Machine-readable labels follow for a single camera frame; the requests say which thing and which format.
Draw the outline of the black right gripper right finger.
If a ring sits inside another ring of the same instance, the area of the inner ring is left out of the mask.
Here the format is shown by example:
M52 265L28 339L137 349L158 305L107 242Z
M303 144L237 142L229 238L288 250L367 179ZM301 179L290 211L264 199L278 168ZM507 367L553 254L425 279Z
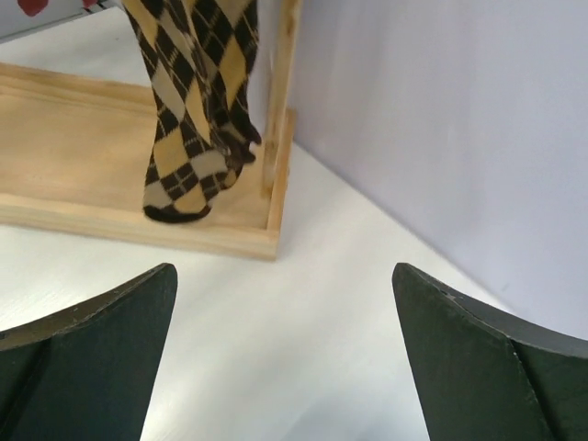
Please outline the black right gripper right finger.
M432 440L584 440L587 343L407 263L391 284Z

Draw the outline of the brown argyle sock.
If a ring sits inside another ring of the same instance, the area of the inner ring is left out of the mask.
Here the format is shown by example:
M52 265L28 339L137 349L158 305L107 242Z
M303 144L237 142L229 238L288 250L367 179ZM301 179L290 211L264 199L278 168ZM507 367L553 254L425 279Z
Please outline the brown argyle sock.
M165 223L205 218L254 162L261 136L247 88L258 51L256 1L126 1L156 105L142 198Z

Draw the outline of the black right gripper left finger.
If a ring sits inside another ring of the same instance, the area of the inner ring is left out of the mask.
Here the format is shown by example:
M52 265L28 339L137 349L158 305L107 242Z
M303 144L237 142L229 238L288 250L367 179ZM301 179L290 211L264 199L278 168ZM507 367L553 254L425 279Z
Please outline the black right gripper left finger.
M4 440L138 440L177 292L160 264L1 333Z

